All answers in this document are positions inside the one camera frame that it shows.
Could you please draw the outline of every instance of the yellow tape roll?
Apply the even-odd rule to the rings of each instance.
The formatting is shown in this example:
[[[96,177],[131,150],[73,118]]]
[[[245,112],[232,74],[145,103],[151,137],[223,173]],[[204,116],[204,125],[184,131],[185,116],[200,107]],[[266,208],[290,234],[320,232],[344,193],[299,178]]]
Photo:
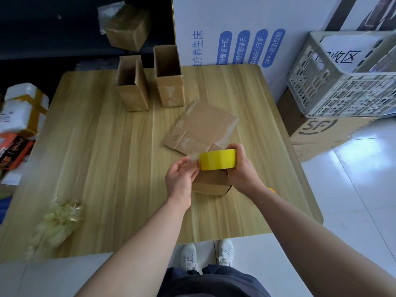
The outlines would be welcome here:
[[[221,170],[235,167],[235,149],[205,152],[199,155],[201,170]]]

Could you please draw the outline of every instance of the orange package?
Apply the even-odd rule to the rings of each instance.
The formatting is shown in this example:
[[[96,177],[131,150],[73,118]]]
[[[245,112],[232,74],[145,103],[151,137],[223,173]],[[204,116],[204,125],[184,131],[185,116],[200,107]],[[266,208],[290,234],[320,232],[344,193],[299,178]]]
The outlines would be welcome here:
[[[33,147],[33,142],[16,133],[0,134],[0,169],[15,169]]]

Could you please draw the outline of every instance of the white tile floor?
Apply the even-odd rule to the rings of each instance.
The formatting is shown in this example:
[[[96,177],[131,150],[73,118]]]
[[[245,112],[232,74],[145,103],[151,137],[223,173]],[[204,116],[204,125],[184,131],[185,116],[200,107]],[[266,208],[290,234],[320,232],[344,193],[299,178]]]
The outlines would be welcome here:
[[[302,166],[324,225],[396,276],[396,121],[375,121]],[[274,235],[232,241],[234,267],[255,276],[272,297],[311,296]],[[200,268],[215,263],[217,244],[196,245]],[[181,249],[175,248],[170,266],[180,265]],[[1,265],[0,296],[71,297],[109,255]]]

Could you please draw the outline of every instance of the wood grain surface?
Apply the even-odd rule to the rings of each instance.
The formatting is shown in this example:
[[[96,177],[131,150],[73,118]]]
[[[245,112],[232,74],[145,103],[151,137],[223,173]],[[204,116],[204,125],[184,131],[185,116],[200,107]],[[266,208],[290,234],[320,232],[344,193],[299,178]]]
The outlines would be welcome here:
[[[186,106],[163,108],[154,70],[145,69],[150,110],[127,112],[116,71],[63,75],[17,192],[0,227],[0,261],[22,258],[34,227],[54,202],[85,206],[79,229],[52,257],[116,251],[166,199],[164,176],[183,155],[163,145],[197,98],[240,120],[242,143],[264,183],[323,223],[319,207],[257,65],[182,67]],[[235,188],[224,197],[192,194],[178,243],[270,232],[259,210]]]

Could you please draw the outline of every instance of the gray plastic crate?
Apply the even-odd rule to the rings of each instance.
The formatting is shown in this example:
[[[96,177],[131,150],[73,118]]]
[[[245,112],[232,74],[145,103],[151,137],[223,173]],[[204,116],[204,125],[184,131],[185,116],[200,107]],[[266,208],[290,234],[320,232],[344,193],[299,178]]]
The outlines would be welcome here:
[[[342,72],[320,41],[329,35],[383,35],[354,73]],[[308,118],[380,116],[396,107],[396,72],[368,70],[396,45],[392,31],[311,32],[293,65],[288,86]]]

